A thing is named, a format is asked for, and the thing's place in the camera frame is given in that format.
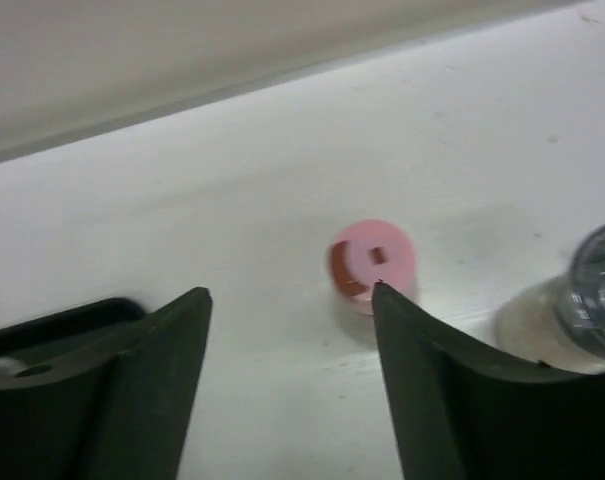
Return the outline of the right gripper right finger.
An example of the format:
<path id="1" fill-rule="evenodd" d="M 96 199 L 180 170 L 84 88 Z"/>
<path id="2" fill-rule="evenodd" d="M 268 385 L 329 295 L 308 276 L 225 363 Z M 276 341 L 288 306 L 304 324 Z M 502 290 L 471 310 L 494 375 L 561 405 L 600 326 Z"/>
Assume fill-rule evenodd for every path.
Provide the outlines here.
<path id="1" fill-rule="evenodd" d="M 373 290 L 378 351 L 407 479 L 605 479 L 605 372 L 527 361 Z"/>

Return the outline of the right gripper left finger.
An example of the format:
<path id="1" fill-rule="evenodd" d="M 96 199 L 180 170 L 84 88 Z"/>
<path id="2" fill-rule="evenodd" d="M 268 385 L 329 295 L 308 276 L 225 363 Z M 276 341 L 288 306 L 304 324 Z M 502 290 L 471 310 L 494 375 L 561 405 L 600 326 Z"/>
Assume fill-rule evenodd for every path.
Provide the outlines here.
<path id="1" fill-rule="evenodd" d="M 213 302 L 111 298 L 0 329 L 0 479 L 173 479 Z"/>

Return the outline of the clear lid pepper grinder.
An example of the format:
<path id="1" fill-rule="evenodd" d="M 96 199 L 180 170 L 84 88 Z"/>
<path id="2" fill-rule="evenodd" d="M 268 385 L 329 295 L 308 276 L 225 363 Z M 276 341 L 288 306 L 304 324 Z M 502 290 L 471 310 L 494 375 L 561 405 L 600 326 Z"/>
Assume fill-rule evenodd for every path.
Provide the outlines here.
<path id="1" fill-rule="evenodd" d="M 605 372 L 605 225 L 565 273 L 529 287 L 495 315 L 496 343 L 516 357 L 582 374 Z"/>

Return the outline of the pink lid spice bottle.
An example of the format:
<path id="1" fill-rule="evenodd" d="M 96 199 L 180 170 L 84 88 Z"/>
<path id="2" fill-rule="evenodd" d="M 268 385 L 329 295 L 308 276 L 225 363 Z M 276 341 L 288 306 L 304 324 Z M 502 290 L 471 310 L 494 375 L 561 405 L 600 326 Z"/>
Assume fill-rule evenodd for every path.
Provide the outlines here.
<path id="1" fill-rule="evenodd" d="M 417 255 L 402 229 L 380 219 L 366 219 L 342 229 L 327 251 L 333 288 L 351 307 L 373 314 L 373 289 L 383 282 L 401 294 L 417 292 Z"/>

